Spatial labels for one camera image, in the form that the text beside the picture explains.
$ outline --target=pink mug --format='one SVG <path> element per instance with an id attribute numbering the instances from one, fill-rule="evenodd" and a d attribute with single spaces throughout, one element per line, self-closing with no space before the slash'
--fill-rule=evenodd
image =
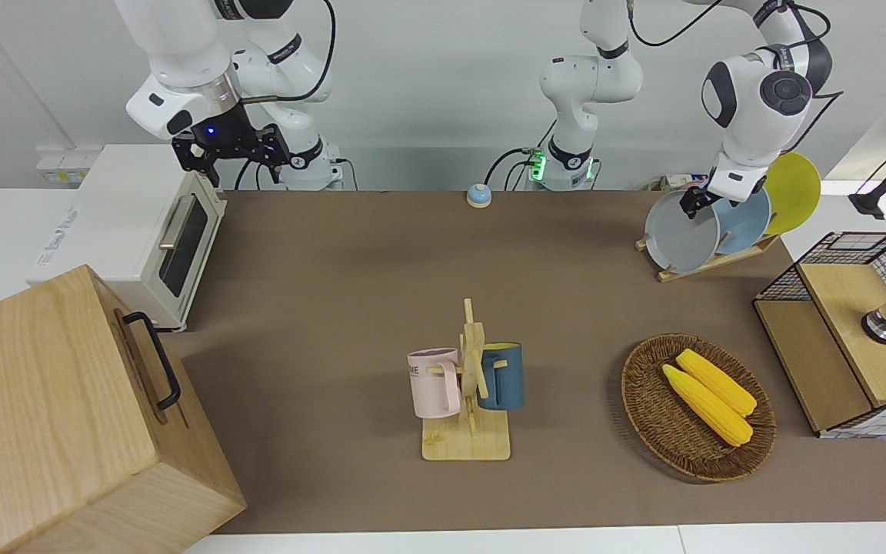
<path id="1" fill-rule="evenodd" d="M 408 382 L 416 417 L 435 419 L 460 413 L 457 361 L 456 348 L 431 348 L 408 355 Z"/>

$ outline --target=yellow corn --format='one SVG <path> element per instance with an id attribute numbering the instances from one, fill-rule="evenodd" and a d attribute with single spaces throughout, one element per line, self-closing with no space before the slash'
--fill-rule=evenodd
<path id="1" fill-rule="evenodd" d="M 757 407 L 757 400 L 748 390 L 734 381 L 730 375 L 725 374 L 723 369 L 713 365 L 706 358 L 699 355 L 695 350 L 686 349 L 675 358 L 676 362 L 686 371 L 687 374 L 694 376 L 696 381 L 702 382 L 707 389 L 720 397 L 727 403 L 727 406 L 734 408 L 734 411 L 743 417 L 748 417 L 754 413 Z"/>
<path id="2" fill-rule="evenodd" d="M 665 372 L 672 389 L 710 426 L 710 429 L 727 441 L 727 444 L 740 446 L 750 441 L 754 429 L 741 417 L 741 414 L 734 412 L 716 394 L 710 392 L 710 389 L 696 381 L 692 375 L 679 371 L 672 365 L 662 365 L 661 371 Z"/>

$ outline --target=black handle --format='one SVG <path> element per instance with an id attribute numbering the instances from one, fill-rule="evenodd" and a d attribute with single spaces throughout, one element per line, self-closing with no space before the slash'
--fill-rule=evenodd
<path id="1" fill-rule="evenodd" d="M 148 336 L 152 337 L 152 346 L 155 347 L 155 353 L 159 355 L 159 362 L 162 363 L 162 369 L 166 372 L 166 381 L 169 382 L 169 396 L 155 403 L 155 407 L 160 410 L 168 409 L 180 399 L 180 382 L 176 381 L 176 374 L 173 372 L 172 365 L 169 364 L 169 358 L 166 358 L 166 351 L 162 349 L 162 342 L 159 341 L 159 336 L 155 333 L 155 326 L 152 325 L 152 320 L 143 312 L 133 312 L 124 316 L 122 321 L 126 325 L 134 322 L 145 323 L 145 330 L 148 330 Z"/>

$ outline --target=wicker basket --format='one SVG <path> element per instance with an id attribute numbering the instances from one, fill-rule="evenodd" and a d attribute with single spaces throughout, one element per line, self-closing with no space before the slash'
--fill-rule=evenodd
<path id="1" fill-rule="evenodd" d="M 723 369 L 757 399 L 748 416 L 754 435 L 734 448 L 711 430 L 679 399 L 661 372 L 675 357 L 692 348 Z M 621 372 L 621 397 L 631 425 L 662 462 L 705 482 L 749 476 L 768 459 L 774 445 L 774 413 L 760 383 L 733 355 L 716 344 L 686 334 L 660 335 L 638 345 Z"/>

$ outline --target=brown tabletop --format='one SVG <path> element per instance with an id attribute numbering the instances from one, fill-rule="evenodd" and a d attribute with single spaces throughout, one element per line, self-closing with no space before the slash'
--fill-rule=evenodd
<path id="1" fill-rule="evenodd" d="M 229 194 L 182 355 L 248 509 L 219 532 L 886 520 L 886 441 L 816 439 L 750 301 L 765 255 L 661 284 L 633 243 L 657 194 Z M 461 299 L 523 343 L 507 462 L 423 462 L 405 354 L 457 346 Z M 688 484 L 643 456 L 615 383 L 651 336 L 727 348 L 778 417 L 753 476 Z"/>

